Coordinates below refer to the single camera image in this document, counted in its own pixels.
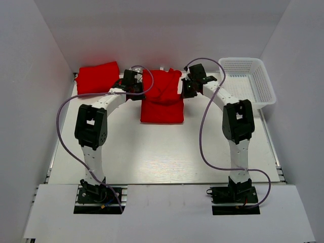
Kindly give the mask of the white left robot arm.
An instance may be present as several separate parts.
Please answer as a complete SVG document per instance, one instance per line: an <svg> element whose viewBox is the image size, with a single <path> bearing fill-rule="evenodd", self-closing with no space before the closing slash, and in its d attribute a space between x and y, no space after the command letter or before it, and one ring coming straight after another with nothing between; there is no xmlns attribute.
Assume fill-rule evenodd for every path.
<svg viewBox="0 0 324 243"><path fill-rule="evenodd" d="M140 81L142 68L125 70L121 79L105 95L91 105L82 104L78 109L74 136L81 146L87 165L83 187L99 186L106 182L102 169L102 146L108 136L108 116L120 105L131 100L142 100L144 88Z"/></svg>

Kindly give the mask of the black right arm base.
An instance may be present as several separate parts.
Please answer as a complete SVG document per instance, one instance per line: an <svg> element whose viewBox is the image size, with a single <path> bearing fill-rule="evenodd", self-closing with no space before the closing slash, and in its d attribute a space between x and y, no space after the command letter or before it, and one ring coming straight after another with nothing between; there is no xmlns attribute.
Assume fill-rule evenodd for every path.
<svg viewBox="0 0 324 243"><path fill-rule="evenodd" d="M211 197L214 216L259 215L258 196L252 180L234 183L229 179L227 186L212 186L206 190Z"/></svg>

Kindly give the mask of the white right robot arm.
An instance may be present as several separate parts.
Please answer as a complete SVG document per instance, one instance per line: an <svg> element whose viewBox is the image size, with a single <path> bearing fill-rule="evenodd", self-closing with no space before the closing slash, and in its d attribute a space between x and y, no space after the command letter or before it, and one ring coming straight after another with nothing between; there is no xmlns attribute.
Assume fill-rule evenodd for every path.
<svg viewBox="0 0 324 243"><path fill-rule="evenodd" d="M228 185L238 190L252 186L248 172L248 147L255 131L254 115L250 100L239 100L226 91L214 76L208 76L202 64L184 68L182 95L193 98L198 93L210 99L222 111L222 132L230 146Z"/></svg>

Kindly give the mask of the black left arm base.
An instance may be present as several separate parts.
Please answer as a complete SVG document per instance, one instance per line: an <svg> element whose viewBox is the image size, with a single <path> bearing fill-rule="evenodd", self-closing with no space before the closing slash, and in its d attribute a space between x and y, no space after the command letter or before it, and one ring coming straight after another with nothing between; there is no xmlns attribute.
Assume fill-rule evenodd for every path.
<svg viewBox="0 0 324 243"><path fill-rule="evenodd" d="M78 186L74 214L83 215L120 215L127 203L127 187L91 185L84 179Z"/></svg>

